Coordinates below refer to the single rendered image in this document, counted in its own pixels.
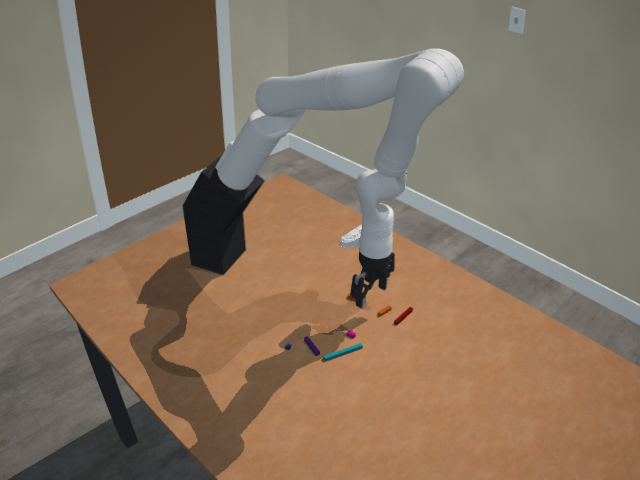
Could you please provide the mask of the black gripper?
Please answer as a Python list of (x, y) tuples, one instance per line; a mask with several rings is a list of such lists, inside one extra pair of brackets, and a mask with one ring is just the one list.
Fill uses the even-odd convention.
[[(391, 259), (391, 254), (392, 254), (392, 259)], [(359, 262), (362, 265), (362, 271), (360, 275), (356, 275), (356, 274), (353, 275), (351, 292), (350, 292), (350, 296), (356, 299), (357, 307), (361, 309), (365, 308), (365, 300), (366, 300), (365, 296), (368, 290), (372, 288), (375, 280), (377, 278), (379, 279), (381, 275), (382, 276), (379, 279), (378, 287), (383, 290), (387, 289), (388, 277), (390, 276), (390, 272), (393, 272), (395, 269), (395, 253), (391, 252), (391, 254), (388, 257), (383, 259), (371, 259), (362, 255), (359, 250)], [(388, 266), (389, 264), (390, 266)], [(374, 270), (374, 269), (380, 269), (380, 270)], [(364, 280), (369, 282), (369, 285), (364, 284), (365, 283)], [(363, 287), (365, 289), (362, 292)]]

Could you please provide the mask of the turquoise rod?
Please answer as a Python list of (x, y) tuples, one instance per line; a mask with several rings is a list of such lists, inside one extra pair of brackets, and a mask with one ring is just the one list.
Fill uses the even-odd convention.
[(363, 345), (361, 343), (359, 343), (359, 344), (350, 346), (348, 348), (345, 348), (345, 349), (330, 353), (328, 355), (325, 355), (325, 356), (323, 356), (323, 359), (324, 359), (324, 361), (328, 361), (328, 360), (343, 356), (345, 354), (357, 351), (357, 350), (362, 349), (362, 348), (363, 348)]

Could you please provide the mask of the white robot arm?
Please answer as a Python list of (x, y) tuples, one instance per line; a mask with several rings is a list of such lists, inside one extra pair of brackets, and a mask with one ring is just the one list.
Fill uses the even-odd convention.
[(382, 175), (373, 169), (358, 176), (356, 192), (362, 225), (341, 237), (339, 243), (343, 248), (360, 244), (361, 254), (371, 259), (386, 258), (392, 252), (394, 213), (378, 202), (402, 194), (422, 124), (459, 88), (463, 77), (462, 63), (454, 54), (433, 48), (394, 59), (267, 78), (256, 91), (259, 110), (249, 116), (235, 141), (228, 144), (215, 166), (218, 176), (229, 188), (246, 189), (306, 109), (360, 109), (394, 97), (390, 120), (374, 158), (375, 168)]

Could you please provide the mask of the dark red rod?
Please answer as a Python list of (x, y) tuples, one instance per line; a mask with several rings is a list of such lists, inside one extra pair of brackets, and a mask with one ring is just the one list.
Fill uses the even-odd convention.
[(411, 312), (413, 308), (409, 307), (404, 313), (402, 313), (395, 321), (394, 324), (398, 325), (401, 321), (403, 321)]

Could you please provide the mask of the purple rod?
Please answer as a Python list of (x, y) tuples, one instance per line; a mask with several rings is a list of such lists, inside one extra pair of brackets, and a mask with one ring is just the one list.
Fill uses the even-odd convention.
[(310, 349), (313, 351), (313, 353), (316, 356), (320, 355), (320, 351), (317, 349), (317, 347), (314, 345), (314, 343), (310, 340), (309, 337), (304, 337), (304, 341), (307, 343), (307, 345), (310, 347)]

